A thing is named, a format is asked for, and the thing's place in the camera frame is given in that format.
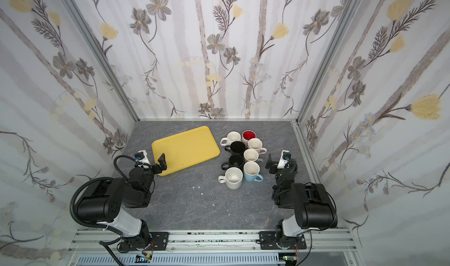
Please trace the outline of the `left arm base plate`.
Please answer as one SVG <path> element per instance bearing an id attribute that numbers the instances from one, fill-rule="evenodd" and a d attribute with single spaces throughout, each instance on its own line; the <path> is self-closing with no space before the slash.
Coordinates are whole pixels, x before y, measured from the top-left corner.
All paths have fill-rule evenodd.
<path id="1" fill-rule="evenodd" d="M 165 251 L 168 244 L 169 232 L 150 232 L 135 237 L 126 237 L 117 245 L 120 253 L 129 251 Z"/>

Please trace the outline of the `white speckled mug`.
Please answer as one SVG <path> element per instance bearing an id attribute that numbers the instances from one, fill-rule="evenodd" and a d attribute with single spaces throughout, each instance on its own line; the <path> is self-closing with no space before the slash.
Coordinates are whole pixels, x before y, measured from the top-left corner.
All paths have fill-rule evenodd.
<path id="1" fill-rule="evenodd" d="M 233 131 L 227 134 L 227 137 L 224 137 L 220 141 L 221 146 L 231 145 L 233 142 L 241 141 L 241 135 L 239 132 Z"/>

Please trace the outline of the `light blue mug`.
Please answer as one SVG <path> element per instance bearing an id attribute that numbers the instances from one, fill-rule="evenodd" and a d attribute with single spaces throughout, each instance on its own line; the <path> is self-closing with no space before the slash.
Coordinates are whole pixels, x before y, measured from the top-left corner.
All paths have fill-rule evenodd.
<path id="1" fill-rule="evenodd" d="M 248 182 L 262 182 L 264 180 L 257 162 L 248 161 L 244 164 L 244 178 Z"/>

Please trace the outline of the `pink mug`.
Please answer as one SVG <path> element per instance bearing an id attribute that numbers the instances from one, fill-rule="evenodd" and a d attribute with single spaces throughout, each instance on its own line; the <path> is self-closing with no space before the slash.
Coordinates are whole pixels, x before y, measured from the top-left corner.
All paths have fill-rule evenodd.
<path id="1" fill-rule="evenodd" d="M 248 147 L 257 151 L 260 155 L 267 153 L 267 149 L 263 147 L 262 141 L 259 138 L 250 139 L 248 141 Z"/>

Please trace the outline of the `grey mug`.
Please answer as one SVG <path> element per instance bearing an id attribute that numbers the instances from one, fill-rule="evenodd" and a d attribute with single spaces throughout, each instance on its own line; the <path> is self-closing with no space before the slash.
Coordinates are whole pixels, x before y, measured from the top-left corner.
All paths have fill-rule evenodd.
<path id="1" fill-rule="evenodd" d="M 264 161 L 260 158 L 260 154 L 255 149 L 247 149 L 244 152 L 244 159 L 246 162 L 257 162 L 263 163 Z"/>

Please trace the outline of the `black and white mug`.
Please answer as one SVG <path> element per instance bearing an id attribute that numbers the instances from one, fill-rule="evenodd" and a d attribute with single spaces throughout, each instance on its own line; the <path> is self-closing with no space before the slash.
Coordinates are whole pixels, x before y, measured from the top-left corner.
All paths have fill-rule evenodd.
<path id="1" fill-rule="evenodd" d="M 225 146 L 225 151 L 231 153 L 232 155 L 243 156 L 246 150 L 246 145 L 240 141 L 234 141 L 230 145 Z"/>

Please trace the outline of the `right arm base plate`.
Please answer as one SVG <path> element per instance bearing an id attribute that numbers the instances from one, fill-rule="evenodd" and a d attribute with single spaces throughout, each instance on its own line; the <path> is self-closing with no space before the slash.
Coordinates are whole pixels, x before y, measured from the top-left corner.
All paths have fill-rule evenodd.
<path id="1" fill-rule="evenodd" d="M 287 237 L 275 231 L 259 232 L 257 240 L 262 250 L 306 250 L 307 244 L 304 235 Z"/>

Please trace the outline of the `yellow tray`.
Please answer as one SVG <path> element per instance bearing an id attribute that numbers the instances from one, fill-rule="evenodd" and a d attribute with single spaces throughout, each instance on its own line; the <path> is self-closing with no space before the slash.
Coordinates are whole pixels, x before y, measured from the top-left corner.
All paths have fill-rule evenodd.
<path id="1" fill-rule="evenodd" d="M 166 176 L 213 159 L 220 149 L 209 127 L 200 126 L 154 141 L 152 153 L 155 160 L 165 155 L 167 169 L 160 176 Z"/>

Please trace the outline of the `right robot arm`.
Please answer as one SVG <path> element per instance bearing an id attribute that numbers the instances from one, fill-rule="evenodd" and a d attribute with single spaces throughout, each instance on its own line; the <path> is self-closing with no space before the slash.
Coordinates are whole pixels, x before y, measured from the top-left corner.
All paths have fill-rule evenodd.
<path id="1" fill-rule="evenodd" d="M 272 201 L 281 209 L 294 211 L 293 216 L 280 220 L 276 225 L 271 246 L 280 249 L 304 249 L 301 239 L 305 233 L 337 227 L 334 200 L 322 184 L 295 181 L 298 164 L 290 152 L 283 151 L 278 161 L 269 156 L 266 169 L 275 176 Z"/>

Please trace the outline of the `beige mug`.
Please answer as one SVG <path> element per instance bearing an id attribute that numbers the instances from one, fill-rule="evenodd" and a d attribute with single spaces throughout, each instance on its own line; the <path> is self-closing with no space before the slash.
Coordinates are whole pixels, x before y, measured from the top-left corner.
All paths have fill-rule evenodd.
<path id="1" fill-rule="evenodd" d="M 218 182 L 225 184 L 229 189 L 236 190 L 241 187 L 243 173 L 237 167 L 229 168 L 223 176 L 218 177 Z"/>

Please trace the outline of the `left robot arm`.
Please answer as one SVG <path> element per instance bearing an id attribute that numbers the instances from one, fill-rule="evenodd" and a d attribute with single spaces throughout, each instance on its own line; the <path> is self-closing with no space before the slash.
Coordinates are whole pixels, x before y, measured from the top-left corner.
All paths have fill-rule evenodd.
<path id="1" fill-rule="evenodd" d="M 69 203 L 72 219 L 79 225 L 101 228 L 116 233 L 118 251 L 126 253 L 147 250 L 155 246 L 155 240 L 144 220 L 137 219 L 124 207 L 144 208 L 150 203 L 155 188 L 155 175 L 168 166 L 165 154 L 155 164 L 150 164 L 144 151 L 133 157 L 118 155 L 113 166 L 118 178 L 100 177 L 81 185 Z"/>

